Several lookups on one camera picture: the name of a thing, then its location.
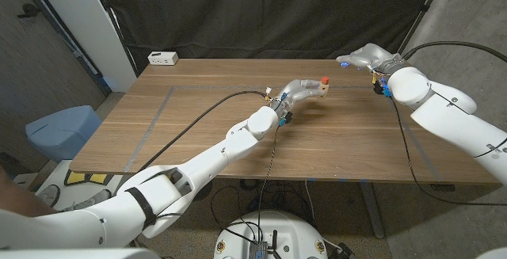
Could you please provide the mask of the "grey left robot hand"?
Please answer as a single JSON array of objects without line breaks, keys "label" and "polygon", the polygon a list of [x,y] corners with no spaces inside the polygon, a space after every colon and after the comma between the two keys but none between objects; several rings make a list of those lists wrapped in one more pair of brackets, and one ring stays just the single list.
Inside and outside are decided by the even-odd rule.
[{"label": "grey left robot hand", "polygon": [[279,118],[285,117],[295,106],[296,102],[309,97],[323,97],[329,86],[317,80],[295,79],[289,82],[280,93],[271,100],[269,107]]}]

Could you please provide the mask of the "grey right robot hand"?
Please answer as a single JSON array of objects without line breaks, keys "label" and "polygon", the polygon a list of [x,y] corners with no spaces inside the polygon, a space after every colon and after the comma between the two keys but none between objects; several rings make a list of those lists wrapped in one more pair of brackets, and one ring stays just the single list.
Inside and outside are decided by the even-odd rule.
[{"label": "grey right robot hand", "polygon": [[339,63],[348,63],[356,67],[367,67],[370,71],[381,74],[393,74],[409,64],[399,53],[391,54],[379,45],[368,43],[349,55],[336,58]]}]

